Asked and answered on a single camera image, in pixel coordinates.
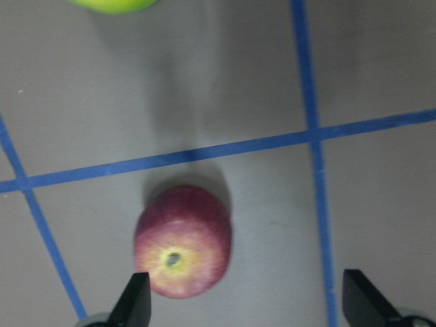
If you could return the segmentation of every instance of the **metal bolt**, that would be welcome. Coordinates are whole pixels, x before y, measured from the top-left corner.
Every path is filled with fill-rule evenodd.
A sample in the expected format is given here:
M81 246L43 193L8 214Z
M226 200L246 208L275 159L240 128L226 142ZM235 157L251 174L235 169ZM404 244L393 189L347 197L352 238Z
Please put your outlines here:
M420 318L415 318L412 322L414 327L430 327L430 324Z

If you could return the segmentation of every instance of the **gray floor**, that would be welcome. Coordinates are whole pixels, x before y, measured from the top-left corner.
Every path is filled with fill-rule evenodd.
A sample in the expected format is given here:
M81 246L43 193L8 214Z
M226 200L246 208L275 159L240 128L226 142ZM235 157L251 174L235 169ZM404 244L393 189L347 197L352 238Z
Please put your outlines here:
M436 108L434 1L307 9L322 126ZM0 22L0 111L29 176L306 128L288 1L125 16L4 1ZM324 142L338 309L342 270L361 268L396 307L436 317L435 140L433 122ZM153 294L151 327L327 325L307 144L36 189L88 314L111 310L146 199L177 183L230 207L234 251L211 291ZM74 326L19 192L0 194L0 248L1 325Z

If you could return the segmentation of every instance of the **green object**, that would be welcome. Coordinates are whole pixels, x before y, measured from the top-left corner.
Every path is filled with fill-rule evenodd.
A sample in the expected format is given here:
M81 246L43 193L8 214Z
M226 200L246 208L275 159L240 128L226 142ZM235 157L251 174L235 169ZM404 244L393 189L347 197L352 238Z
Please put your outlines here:
M154 4L157 0L69 0L95 12L116 15L136 12Z

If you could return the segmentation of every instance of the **blue line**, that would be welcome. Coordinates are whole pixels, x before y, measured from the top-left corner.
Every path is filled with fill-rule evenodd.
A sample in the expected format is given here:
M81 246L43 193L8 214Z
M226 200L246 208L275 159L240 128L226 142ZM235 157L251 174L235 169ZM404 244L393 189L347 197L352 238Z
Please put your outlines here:
M29 188L43 187L81 181L88 178L121 174L124 172L171 166L190 161L212 159L228 155L239 155L242 153L275 149L282 146L293 146L297 144L317 142L333 138L342 138L356 134L369 133L372 131L392 129L395 127L430 123L432 121L436 121L436 109L388 116L380 119L360 121L357 123L348 123L339 126L323 127L310 131L299 131L296 133L259 138L255 140L209 146L201 149L170 153L167 155L156 155L127 161L119 161L106 165L91 166L62 172L53 172L50 174L28 177L27 183L19 183L17 180L3 181L0 182L0 193L22 191L25 189L23 188L25 185L27 185Z
M294 33L297 45L302 93L305 101L306 123L310 130L314 130L319 128L319 119L315 83L311 64L311 47L309 31L307 28L305 2L304 0L291 0L291 7L294 17ZM313 178L316 190L315 199L320 234L328 325L330 327L336 327L338 324L338 313L334 294L334 270L330 240L330 222L326 198L326 180L324 176L325 172L322 142L319 140L312 142L310 144L310 149L312 152Z
M87 316L86 311L84 310L83 304L80 301L76 288L74 287L73 281L68 273L67 267L62 259L61 253L56 245L56 242L52 236L50 228L44 218L44 214L36 200L35 194L31 189L29 178L26 177L25 170L21 165L21 162L18 158L17 152L12 144L12 140L7 132L5 123L0 116L0 143L5 151L11 165L15 171L17 179L15 181L8 181L2 183L2 185L7 185L7 187L18 186L20 190L23 190L23 193L26 197L27 204L29 205L31 214L33 216L33 220L40 232L40 235L44 241L44 244L47 248L48 253L53 261L54 267L57 270L57 273L62 281L62 284L69 296L69 300L71 301L74 310L79 319L82 319Z

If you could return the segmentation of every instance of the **apple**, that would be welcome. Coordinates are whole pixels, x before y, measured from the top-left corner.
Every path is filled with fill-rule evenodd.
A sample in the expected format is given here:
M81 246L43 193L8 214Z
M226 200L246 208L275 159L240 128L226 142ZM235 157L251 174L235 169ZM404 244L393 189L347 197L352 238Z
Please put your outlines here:
M227 270L232 247L229 212L206 190L181 185L159 195L141 214L134 239L138 272L168 298L191 298Z
M145 9L156 0L69 0L69 2L104 14L126 14Z

